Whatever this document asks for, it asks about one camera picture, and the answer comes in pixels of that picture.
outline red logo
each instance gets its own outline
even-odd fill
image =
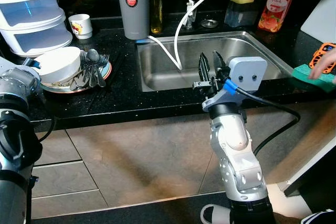
[[[129,6],[129,7],[135,7],[138,3],[138,0],[126,0],[126,4]]]

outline white mug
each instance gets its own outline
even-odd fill
[[[87,14],[76,14],[68,18],[71,30],[78,39],[88,39],[92,36],[92,25],[90,16]]]

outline sink basin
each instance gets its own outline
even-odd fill
[[[158,38],[174,54],[174,37]],[[162,48],[150,39],[138,40],[138,60],[143,92],[191,88],[199,80],[198,59],[208,58],[210,76],[215,75],[212,51],[219,52],[225,63],[232,57],[260,56],[267,61],[263,80],[290,77],[293,69],[245,31],[179,36],[177,48],[183,66],[178,70]]]

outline pink label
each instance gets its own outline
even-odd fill
[[[138,4],[138,0],[126,0],[126,4],[129,7],[135,7]]]
[[[279,13],[285,10],[288,2],[287,0],[267,0],[267,9],[273,13]]]

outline spoon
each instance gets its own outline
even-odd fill
[[[96,72],[98,72],[98,69],[96,67],[96,64],[99,61],[99,58],[100,56],[95,49],[90,49],[85,56],[85,61],[91,65],[90,67],[91,76],[89,80],[89,86],[92,88],[97,85]]]
[[[104,67],[106,65],[105,57],[99,55],[96,50],[94,50],[94,49],[92,49],[92,50],[93,50],[92,54],[94,54],[95,60],[98,58],[98,60],[96,60],[93,64],[94,71],[95,71],[94,75],[96,77],[96,82],[98,83],[98,85],[100,87],[105,87],[106,83],[103,79],[103,76],[101,75],[101,72],[99,71],[99,67]]]

